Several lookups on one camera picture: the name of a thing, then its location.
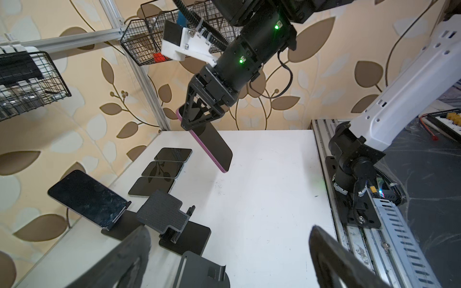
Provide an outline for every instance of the blue object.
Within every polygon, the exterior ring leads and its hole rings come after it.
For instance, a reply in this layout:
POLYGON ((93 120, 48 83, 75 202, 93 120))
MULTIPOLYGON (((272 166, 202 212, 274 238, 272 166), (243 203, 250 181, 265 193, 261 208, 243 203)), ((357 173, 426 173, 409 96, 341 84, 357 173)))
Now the blue object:
POLYGON ((182 27, 187 27, 187 19, 186 17, 181 13, 181 11, 177 12, 177 20, 176 24, 182 26, 182 27))

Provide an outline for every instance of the red wire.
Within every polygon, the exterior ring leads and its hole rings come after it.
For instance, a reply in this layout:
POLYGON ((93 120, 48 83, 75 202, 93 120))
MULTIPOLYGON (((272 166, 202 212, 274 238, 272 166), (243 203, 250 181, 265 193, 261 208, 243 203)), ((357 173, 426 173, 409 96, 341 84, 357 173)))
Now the red wire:
POLYGON ((421 117, 420 117, 420 123, 421 123, 421 125, 423 125, 423 127, 426 129, 426 131, 427 131, 429 134, 432 135, 432 140, 437 141, 437 140, 438 140, 438 137, 435 136, 435 134, 429 129, 429 127, 426 125, 426 123, 423 122, 423 118, 426 117, 426 116, 427 116, 427 114, 421 115, 421 117))

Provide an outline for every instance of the phone stand base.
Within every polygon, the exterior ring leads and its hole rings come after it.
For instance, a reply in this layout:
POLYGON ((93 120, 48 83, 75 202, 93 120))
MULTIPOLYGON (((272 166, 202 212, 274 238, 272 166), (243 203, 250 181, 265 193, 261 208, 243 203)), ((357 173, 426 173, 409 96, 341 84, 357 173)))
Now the phone stand base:
POLYGON ((136 213, 125 210, 110 230, 102 229, 101 233, 122 241, 139 226, 144 226, 144 224, 136 219, 136 213))
POLYGON ((179 255, 183 255, 186 251, 191 251, 201 256, 210 238, 210 234, 210 228, 188 221, 176 244, 160 239, 159 245, 179 255))

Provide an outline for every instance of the wire basket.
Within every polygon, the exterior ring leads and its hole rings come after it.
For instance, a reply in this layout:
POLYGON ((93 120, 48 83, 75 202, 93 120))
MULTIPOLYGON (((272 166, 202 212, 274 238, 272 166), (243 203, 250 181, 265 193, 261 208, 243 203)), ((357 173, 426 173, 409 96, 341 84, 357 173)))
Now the wire basket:
POLYGON ((0 121, 69 96, 48 53, 0 54, 0 121))
MULTIPOLYGON (((241 27, 230 26, 211 0, 195 2, 188 8, 194 10, 219 31, 228 42, 234 41, 240 35, 241 27)), ((177 21, 178 12, 178 9, 162 11, 155 16, 130 21, 120 39, 120 44, 139 66, 171 60, 161 54, 163 29, 166 20, 177 21)), ((191 24, 188 24, 188 28, 195 32, 195 27, 191 24)), ((210 53, 219 51, 214 45, 210 48, 210 53)))

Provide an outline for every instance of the pink smartphone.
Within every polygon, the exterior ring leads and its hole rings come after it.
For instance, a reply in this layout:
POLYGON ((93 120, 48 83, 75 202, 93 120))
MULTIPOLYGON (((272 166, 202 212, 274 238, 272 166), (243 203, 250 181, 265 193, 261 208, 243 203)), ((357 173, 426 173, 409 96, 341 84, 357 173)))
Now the pink smartphone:
MULTIPOLYGON (((184 105, 176 110, 176 116, 180 121, 183 119, 183 111, 184 105)), ((197 140, 203 150, 205 150, 208 156, 210 156, 211 160, 213 160, 221 172, 226 173, 229 171, 232 161, 232 151, 211 123, 206 123, 189 132, 192 137, 197 140)))

